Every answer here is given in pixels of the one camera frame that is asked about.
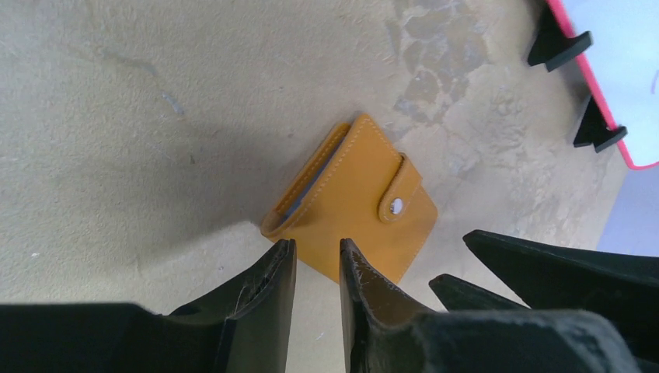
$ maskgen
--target white board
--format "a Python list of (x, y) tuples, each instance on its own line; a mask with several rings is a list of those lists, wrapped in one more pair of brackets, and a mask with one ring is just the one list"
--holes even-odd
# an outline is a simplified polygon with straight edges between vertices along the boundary
[[(563, 32), (568, 33), (566, 22), (574, 35), (591, 32), (593, 45), (584, 55), (585, 67), (590, 66), (594, 81), (586, 71), (584, 76), (594, 95), (593, 85), (599, 86), (610, 120), (627, 127), (629, 133), (619, 146), (628, 165), (633, 169), (656, 165), (659, 162), (659, 0), (561, 2), (563, 9), (559, 1), (548, 1)], [(602, 99), (597, 101), (602, 109)]]

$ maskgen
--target leather wallet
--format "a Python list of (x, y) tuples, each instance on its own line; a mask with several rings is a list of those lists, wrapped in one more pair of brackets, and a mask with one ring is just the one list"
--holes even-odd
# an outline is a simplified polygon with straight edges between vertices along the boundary
[(295, 239), (298, 258), (338, 282), (339, 242), (353, 239), (398, 283), (437, 220), (421, 175), (366, 114), (337, 125), (266, 215), (261, 234)]

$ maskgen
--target concrete floor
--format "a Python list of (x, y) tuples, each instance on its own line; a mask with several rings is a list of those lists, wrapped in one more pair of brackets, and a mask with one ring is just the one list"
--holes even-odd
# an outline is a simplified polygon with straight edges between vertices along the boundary
[[(594, 249), (626, 173), (570, 146), (587, 93), (529, 68), (540, 0), (40, 0), (0, 6), (0, 300), (170, 312), (270, 245), (327, 131), (370, 113), (440, 218), (401, 287), (511, 295), (481, 228)], [(343, 371), (339, 289), (303, 263), (288, 371)]]

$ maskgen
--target snap button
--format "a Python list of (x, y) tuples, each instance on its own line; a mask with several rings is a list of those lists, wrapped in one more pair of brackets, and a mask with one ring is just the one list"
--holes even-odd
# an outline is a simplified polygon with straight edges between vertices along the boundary
[(391, 206), (389, 207), (389, 210), (394, 215), (400, 214), (400, 212), (403, 210), (403, 200), (401, 200), (400, 198), (394, 199), (392, 201)]

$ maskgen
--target worn floor patch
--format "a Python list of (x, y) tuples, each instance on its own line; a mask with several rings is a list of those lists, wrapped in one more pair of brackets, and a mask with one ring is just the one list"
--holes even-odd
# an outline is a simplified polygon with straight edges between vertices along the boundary
[(463, 0), (394, 0), (394, 6), (397, 20), (385, 27), (410, 73), (394, 109), (417, 123), (440, 123), (465, 95), (468, 74), (488, 63), (484, 27)]

